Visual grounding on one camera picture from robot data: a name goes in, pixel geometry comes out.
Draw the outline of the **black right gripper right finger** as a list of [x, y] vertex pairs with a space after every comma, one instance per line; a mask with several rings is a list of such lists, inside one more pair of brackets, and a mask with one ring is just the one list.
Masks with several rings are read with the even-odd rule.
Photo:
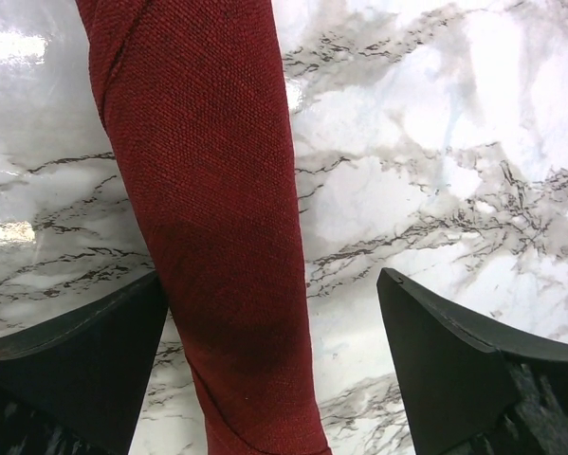
[[568, 344], [446, 300], [392, 268], [377, 293], [416, 453], [568, 454]]

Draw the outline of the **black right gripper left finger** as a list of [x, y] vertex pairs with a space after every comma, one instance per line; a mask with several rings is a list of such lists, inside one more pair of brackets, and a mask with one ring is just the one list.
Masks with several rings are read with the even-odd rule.
[[0, 337], [0, 454], [126, 454], [165, 318], [147, 274]]

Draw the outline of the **red cloth napkin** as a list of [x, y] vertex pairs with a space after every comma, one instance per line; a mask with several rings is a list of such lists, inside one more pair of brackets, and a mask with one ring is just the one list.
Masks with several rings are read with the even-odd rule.
[[211, 454], [326, 454], [267, 1], [81, 1], [102, 125]]

